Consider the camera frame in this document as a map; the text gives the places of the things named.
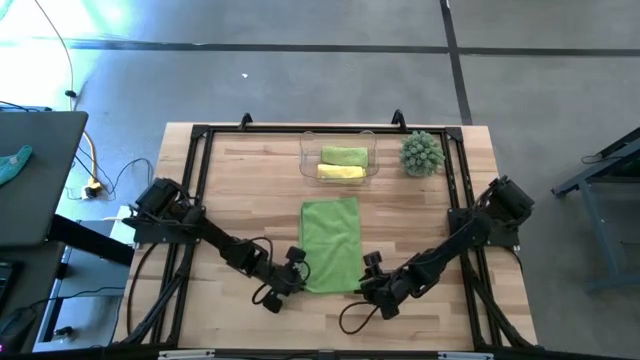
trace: wooden table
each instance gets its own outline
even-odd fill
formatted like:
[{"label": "wooden table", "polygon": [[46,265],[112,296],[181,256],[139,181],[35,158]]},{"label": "wooden table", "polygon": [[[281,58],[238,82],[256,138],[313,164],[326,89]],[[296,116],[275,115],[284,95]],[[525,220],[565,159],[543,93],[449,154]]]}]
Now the wooden table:
[{"label": "wooden table", "polygon": [[[192,125],[167,124],[157,177],[181,180]],[[462,130],[474,194],[479,195],[498,175],[489,130],[484,126],[465,126]],[[450,207],[444,171],[423,179],[410,178],[402,172],[398,162],[402,138],[402,135],[377,136],[380,170],[369,186],[322,187],[309,186],[300,175],[298,134],[217,133],[204,196],[207,217],[234,236],[269,237],[274,242],[274,261],[283,263],[286,249],[297,244],[298,219],[304,200],[357,196],[363,253],[379,250],[383,268],[398,266],[414,253],[434,247],[447,237],[446,211]],[[452,151],[457,184],[461,184],[455,147]],[[201,153],[202,146],[196,155],[196,164],[200,164]],[[197,167],[193,179],[197,179]],[[462,191],[458,196],[464,204]],[[158,296],[167,249],[165,245],[157,246],[141,271],[132,301],[134,327]],[[129,280],[142,253],[143,250],[136,251]],[[521,334],[535,343],[516,259],[503,249],[487,248],[486,253],[497,303]],[[459,261],[452,261],[440,283],[422,298],[406,300],[399,316],[384,321],[378,313],[364,330],[350,336],[340,331],[338,315],[346,305],[361,300],[360,296],[299,293],[285,300],[280,314],[272,314],[251,303],[251,295],[259,285],[258,280],[245,278],[226,266],[214,247],[199,244],[191,270],[179,346],[343,350],[473,348]],[[478,303],[483,335],[489,341],[486,313]],[[168,307],[165,334],[170,328],[173,306],[171,302]],[[370,308],[360,306],[351,310],[351,315],[345,318],[348,329],[357,327]],[[122,306],[114,340],[125,337],[125,319],[126,307]]]}]

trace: clear plastic container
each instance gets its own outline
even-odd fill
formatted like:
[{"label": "clear plastic container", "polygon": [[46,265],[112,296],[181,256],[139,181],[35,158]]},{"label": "clear plastic container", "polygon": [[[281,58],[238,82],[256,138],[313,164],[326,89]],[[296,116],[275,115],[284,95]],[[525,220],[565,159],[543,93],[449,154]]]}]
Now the clear plastic container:
[{"label": "clear plastic container", "polygon": [[[369,161],[364,168],[364,176],[346,179],[320,176],[318,165],[323,164],[323,146],[366,148]],[[359,134],[316,134],[306,131],[300,135],[300,173],[307,179],[309,185],[366,185],[371,177],[378,173],[378,169],[376,136],[371,131],[363,131]]]}]

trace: green succulent plant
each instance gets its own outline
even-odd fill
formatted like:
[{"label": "green succulent plant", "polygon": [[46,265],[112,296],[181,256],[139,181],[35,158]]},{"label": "green succulent plant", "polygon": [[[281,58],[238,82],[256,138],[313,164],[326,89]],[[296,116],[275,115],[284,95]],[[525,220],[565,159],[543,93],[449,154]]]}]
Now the green succulent plant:
[{"label": "green succulent plant", "polygon": [[414,131],[402,140],[400,162],[404,171],[411,176],[430,176],[436,173],[438,166],[444,164],[444,154],[431,134]]}]

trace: yellow cable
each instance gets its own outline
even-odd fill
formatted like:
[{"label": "yellow cable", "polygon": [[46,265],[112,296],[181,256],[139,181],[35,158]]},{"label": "yellow cable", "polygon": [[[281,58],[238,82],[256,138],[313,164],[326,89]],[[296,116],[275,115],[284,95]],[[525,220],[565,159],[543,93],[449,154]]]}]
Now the yellow cable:
[{"label": "yellow cable", "polygon": [[89,137],[89,134],[87,134],[86,131],[82,132],[82,136],[84,137],[85,140],[87,140],[87,143],[89,144],[89,154],[91,155],[91,175],[89,176],[89,186],[94,185],[96,183],[98,183],[96,181],[96,179],[98,178],[98,173],[96,171],[96,150],[93,147],[93,142],[91,141],[91,138]]},{"label": "yellow cable", "polygon": [[[58,36],[58,39],[60,40],[60,43],[62,44],[62,47],[64,48],[65,55],[67,56],[67,60],[69,62],[69,75],[71,77],[71,88],[69,90],[73,91],[73,63],[71,62],[71,56],[69,55],[69,49],[67,49],[67,44],[65,44],[64,39],[62,38],[62,35],[60,35],[60,33],[58,32],[58,29],[56,29],[55,25],[53,25],[53,21],[51,21],[51,19],[49,18],[49,15],[47,15],[47,12],[44,11],[44,8],[42,7],[42,5],[40,5],[40,2],[38,2],[38,0],[33,0],[33,1],[38,6],[38,8],[40,8],[40,11],[42,12],[42,15],[44,15],[44,17],[47,19],[47,21],[49,22],[49,25],[51,25],[51,28],[53,29],[53,31]],[[72,104],[72,101],[73,100],[71,99],[71,97],[69,97],[69,111],[75,111],[75,108],[74,108],[74,106]],[[96,170],[96,166],[97,166],[96,165],[96,151],[95,151],[95,148],[93,147],[93,142],[91,141],[91,138],[89,137],[89,134],[87,134],[87,132],[85,130],[83,130],[82,131],[82,135],[87,140],[87,143],[89,144],[89,149],[91,150],[89,152],[89,154],[91,154],[91,176],[89,177],[88,185],[89,185],[89,187],[92,187],[92,188],[95,188],[95,189],[100,189],[100,188],[102,188],[102,184],[99,181],[96,180],[98,178],[98,172]]]}]

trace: concrete floor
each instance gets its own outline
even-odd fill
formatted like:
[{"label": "concrete floor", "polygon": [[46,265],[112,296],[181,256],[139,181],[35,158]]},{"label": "concrete floor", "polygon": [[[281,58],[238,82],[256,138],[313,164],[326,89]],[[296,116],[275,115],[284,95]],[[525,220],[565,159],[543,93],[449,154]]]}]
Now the concrete floor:
[{"label": "concrete floor", "polygon": [[[69,38],[447,45],[437,0],[41,3]],[[460,46],[640,47],[636,1],[450,3]],[[16,1],[0,21],[0,36],[10,40],[51,35],[29,1]],[[74,50],[72,57],[76,90],[83,89],[78,108],[90,114],[87,130],[111,177],[137,157],[155,163],[169,121],[239,121],[249,111],[256,121],[382,123],[399,107],[411,123],[461,124],[448,55]],[[59,44],[0,47],[0,58],[12,69],[0,99],[68,106]],[[638,126],[640,58],[463,56],[461,63],[473,123],[490,127],[500,172],[536,200],[521,255],[540,344],[640,357],[639,289],[585,294],[584,283],[603,275],[594,269],[602,261],[595,235],[579,194],[558,201],[549,192],[584,168],[582,156]],[[145,187],[145,174],[141,164],[125,172],[115,201],[63,197],[59,212],[113,216]],[[85,182],[76,166],[68,186]]]}]

